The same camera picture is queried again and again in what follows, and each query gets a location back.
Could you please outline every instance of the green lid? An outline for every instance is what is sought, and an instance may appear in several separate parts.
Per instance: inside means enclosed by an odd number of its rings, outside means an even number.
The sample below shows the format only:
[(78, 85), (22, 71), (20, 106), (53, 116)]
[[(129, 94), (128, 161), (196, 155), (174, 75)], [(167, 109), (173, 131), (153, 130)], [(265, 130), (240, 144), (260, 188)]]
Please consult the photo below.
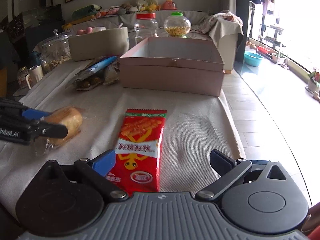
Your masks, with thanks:
[(174, 15), (174, 16), (183, 16), (183, 13), (180, 13), (180, 12), (174, 12), (174, 13), (172, 13), (171, 15)]

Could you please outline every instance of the red teapot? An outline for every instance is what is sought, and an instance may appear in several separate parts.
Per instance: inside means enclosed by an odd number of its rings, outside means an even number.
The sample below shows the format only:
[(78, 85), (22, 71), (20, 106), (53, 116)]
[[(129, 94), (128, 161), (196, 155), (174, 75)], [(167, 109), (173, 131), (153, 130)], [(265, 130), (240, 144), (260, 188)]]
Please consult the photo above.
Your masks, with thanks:
[(166, 0), (163, 5), (161, 6), (161, 10), (171, 10), (176, 11), (176, 4), (172, 0)]

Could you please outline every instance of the white tablecloth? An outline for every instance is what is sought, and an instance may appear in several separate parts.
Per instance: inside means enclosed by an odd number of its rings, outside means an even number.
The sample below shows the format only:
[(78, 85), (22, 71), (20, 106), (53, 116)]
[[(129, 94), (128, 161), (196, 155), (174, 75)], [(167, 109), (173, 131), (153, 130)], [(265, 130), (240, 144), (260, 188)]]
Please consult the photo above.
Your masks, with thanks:
[(113, 148), (127, 108), (168, 111), (161, 155), (162, 191), (197, 192), (219, 178), (209, 164), (218, 149), (244, 158), (244, 149), (223, 91), (220, 97), (168, 91), (124, 89), (121, 84), (91, 91), (66, 88), (89, 61), (69, 61), (55, 68), (21, 100), (31, 108), (53, 111), (73, 105), (86, 110), (81, 133), (48, 155), (36, 156), (32, 147), (0, 142), (0, 202), (15, 215), (15, 204), (28, 183), (51, 159), (72, 164)]

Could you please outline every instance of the pink ball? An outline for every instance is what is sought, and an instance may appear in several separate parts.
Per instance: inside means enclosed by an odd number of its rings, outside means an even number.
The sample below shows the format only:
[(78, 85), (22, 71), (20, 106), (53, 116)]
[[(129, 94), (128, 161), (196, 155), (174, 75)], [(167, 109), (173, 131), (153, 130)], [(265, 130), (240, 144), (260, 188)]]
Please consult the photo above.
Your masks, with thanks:
[(77, 34), (78, 34), (78, 35), (82, 35), (83, 33), (84, 33), (84, 30), (78, 30), (78, 31), (77, 31)]
[(85, 33), (92, 33), (93, 28), (92, 27), (88, 27), (85, 29)]

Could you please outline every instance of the oval logo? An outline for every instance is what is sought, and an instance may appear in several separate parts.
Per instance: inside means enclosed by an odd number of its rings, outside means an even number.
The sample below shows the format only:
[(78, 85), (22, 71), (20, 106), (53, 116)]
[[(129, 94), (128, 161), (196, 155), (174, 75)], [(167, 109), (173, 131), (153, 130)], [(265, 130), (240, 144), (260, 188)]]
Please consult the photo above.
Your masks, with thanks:
[(131, 173), (130, 178), (139, 184), (150, 183), (153, 180), (152, 175), (145, 171), (135, 171)]

